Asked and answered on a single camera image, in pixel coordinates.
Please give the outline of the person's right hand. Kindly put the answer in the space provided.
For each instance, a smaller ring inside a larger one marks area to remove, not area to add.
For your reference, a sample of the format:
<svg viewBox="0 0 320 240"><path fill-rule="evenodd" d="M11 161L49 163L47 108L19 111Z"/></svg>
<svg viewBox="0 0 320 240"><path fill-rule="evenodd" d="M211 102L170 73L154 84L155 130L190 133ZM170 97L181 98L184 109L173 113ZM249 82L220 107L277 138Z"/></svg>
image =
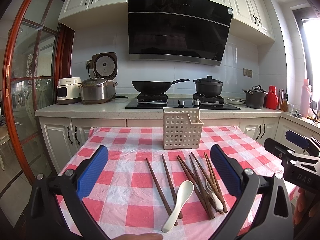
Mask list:
<svg viewBox="0 0 320 240"><path fill-rule="evenodd" d="M296 207L293 213L293 222L295 225L298 225L302 218L303 212L306 209L306 197L305 197L305 190L302 188L298 189L299 197L296 202ZM315 204L311 210L309 211L309 217L314 217L319 212L319 202Z"/></svg>

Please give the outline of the person's left hand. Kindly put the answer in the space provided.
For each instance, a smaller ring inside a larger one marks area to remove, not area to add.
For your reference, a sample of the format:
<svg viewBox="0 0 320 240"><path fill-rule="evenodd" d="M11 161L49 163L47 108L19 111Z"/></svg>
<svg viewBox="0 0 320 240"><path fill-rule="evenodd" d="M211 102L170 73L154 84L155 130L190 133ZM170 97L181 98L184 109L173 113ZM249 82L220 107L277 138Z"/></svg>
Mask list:
<svg viewBox="0 0 320 240"><path fill-rule="evenodd" d="M163 235L159 233L124 234L114 238L113 240L162 240Z"/></svg>

